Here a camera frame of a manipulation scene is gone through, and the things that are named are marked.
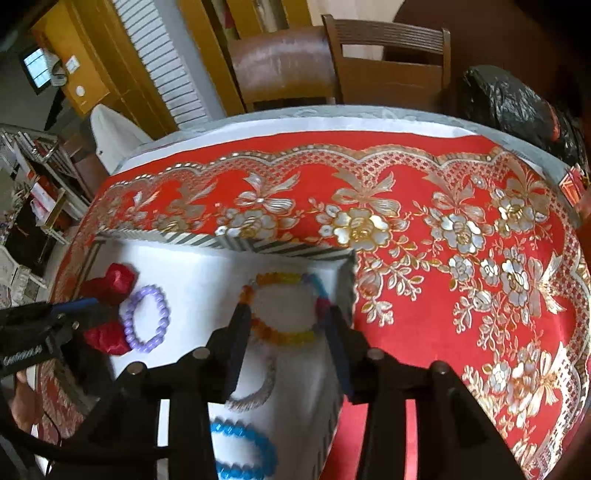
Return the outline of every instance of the person's hand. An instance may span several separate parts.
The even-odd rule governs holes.
[[[16,377],[11,406],[12,418],[21,430],[31,433],[33,425],[38,424],[43,416],[41,398],[29,386],[24,370],[18,372]]]

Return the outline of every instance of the red fabric item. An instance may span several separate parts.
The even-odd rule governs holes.
[[[568,447],[589,388],[591,281],[568,215],[534,171],[477,135],[250,138],[110,177],[52,300],[70,298],[106,229],[353,248],[355,328],[401,362],[448,362],[527,476],[540,478]],[[59,389],[53,364],[38,371],[42,392]],[[48,395],[44,407],[73,431],[81,416],[65,397]],[[345,403],[323,480],[355,478],[365,411]],[[408,420],[412,477],[412,410]],[[40,437],[53,438],[44,428]]]
[[[117,306],[124,301],[134,288],[136,275],[125,265],[113,263],[102,278],[86,280],[80,286],[80,296],[97,299],[101,303]],[[119,317],[84,332],[88,345],[109,355],[123,355],[131,348],[125,340],[123,325]]]

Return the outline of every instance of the table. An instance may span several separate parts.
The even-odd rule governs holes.
[[[524,471],[543,478],[589,388],[589,272],[571,209],[553,189],[565,171],[526,142],[425,112],[322,106],[214,122],[119,167],[82,222],[53,299],[68,299],[103,229],[354,248],[355,327],[400,361],[449,362]],[[41,366],[38,388],[52,385],[51,365]],[[73,403],[45,400],[66,429],[81,421]],[[364,415],[345,403],[324,480],[354,478]],[[411,417],[409,434],[412,478]]]

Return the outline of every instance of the white tray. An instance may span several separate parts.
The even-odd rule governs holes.
[[[161,287],[171,310],[162,345],[149,354],[132,351],[111,357],[115,375],[131,362],[142,361],[148,367],[165,365],[205,345],[213,330],[228,324],[242,286],[258,273],[316,273],[331,301],[350,321],[355,254],[349,250],[186,233],[109,231],[94,243],[78,285],[102,277],[113,262],[137,271],[135,290],[150,284]],[[121,305],[121,314],[126,307],[127,301]],[[314,297],[301,285],[261,289],[253,310],[263,321],[286,332],[304,331],[316,321]],[[153,300],[139,304],[134,320],[140,339],[154,335],[158,317]],[[237,397],[261,386],[266,354],[265,348],[249,345]],[[209,411],[211,419],[240,420],[271,439],[278,455],[275,479],[316,480],[330,449],[342,398],[328,345],[321,336],[306,346],[277,350],[275,388],[263,406],[236,413],[223,405],[209,404]],[[163,401],[160,410],[160,446],[168,442],[168,404]],[[213,447],[216,459],[230,465],[260,464],[257,452],[243,439],[215,434]]]

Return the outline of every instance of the wall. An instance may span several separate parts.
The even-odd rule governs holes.
[[[57,87],[37,95],[28,82],[18,56],[33,44],[32,38],[20,38],[0,57],[0,123],[43,130]]]

